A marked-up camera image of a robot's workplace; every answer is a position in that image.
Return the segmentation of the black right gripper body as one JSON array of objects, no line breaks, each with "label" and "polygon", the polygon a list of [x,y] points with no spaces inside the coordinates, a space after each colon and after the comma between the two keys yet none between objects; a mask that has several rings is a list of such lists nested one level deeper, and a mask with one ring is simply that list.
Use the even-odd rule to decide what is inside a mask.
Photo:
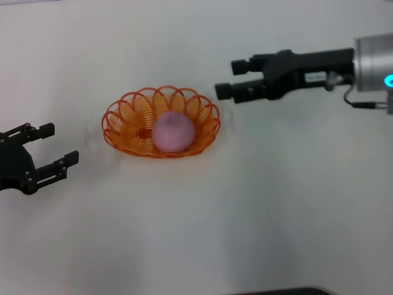
[{"label": "black right gripper body", "polygon": [[314,53],[293,53],[282,50],[266,55],[262,67],[263,94],[277,100],[298,89],[323,87],[330,74],[354,74],[354,49]]}]

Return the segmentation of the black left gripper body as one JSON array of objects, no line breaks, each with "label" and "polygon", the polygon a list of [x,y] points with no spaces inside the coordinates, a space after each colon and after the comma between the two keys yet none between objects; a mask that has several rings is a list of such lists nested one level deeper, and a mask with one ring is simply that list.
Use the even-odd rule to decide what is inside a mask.
[{"label": "black left gripper body", "polygon": [[33,194],[34,162],[22,145],[1,140],[1,190],[6,189]]}]

